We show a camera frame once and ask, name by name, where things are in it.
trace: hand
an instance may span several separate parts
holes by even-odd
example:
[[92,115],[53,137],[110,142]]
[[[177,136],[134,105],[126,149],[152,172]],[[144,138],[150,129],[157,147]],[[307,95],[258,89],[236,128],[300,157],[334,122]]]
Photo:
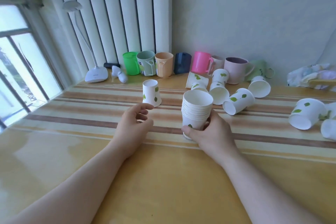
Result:
[[207,128],[203,131],[183,126],[182,131],[217,163],[225,156],[238,153],[230,125],[217,112],[211,110]]
[[124,112],[117,125],[111,144],[121,149],[125,158],[130,157],[145,140],[146,134],[153,127],[153,120],[146,116],[154,106],[146,103],[137,104]]

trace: neon pink plastic mug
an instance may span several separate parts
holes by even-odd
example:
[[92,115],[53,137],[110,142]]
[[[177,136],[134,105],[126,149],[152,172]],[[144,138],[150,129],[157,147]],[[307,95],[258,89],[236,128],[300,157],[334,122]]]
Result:
[[210,53],[195,52],[191,72],[200,74],[207,73],[211,69],[212,62],[213,58]]
[[[251,67],[250,71],[246,73],[247,67]],[[244,81],[246,75],[250,74],[254,65],[249,63],[246,59],[228,57],[224,62],[224,69],[229,72],[229,79],[227,83],[229,84],[239,84]]]

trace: wooden table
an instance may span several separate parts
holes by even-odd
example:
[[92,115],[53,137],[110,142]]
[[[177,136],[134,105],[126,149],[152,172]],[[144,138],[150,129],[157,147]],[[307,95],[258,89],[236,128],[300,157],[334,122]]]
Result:
[[[250,223],[225,172],[182,136],[181,103],[187,75],[159,82],[162,104],[150,111],[154,127],[128,159],[93,223]],[[0,222],[49,192],[113,137],[124,110],[142,101],[143,76],[78,85],[0,135]],[[227,86],[230,93],[247,85]],[[309,131],[287,117],[303,97],[335,102],[336,94],[274,87],[235,116],[214,106],[236,144],[260,170],[326,223],[336,223],[336,142],[320,124]]]

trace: person's left hand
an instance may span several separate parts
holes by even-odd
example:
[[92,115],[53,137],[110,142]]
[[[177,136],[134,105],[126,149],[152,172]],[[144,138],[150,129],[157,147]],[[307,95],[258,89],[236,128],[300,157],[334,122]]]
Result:
[[136,151],[153,127],[153,120],[146,116],[147,109],[152,110],[153,108],[154,106],[150,104],[137,104],[122,115],[111,144],[116,144],[123,151],[125,158],[130,157]]

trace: dark blue mug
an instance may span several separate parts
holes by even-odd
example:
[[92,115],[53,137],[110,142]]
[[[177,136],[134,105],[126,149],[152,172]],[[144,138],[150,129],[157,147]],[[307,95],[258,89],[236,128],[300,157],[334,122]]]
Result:
[[191,55],[186,52],[180,52],[175,55],[174,73],[189,73],[191,65]]

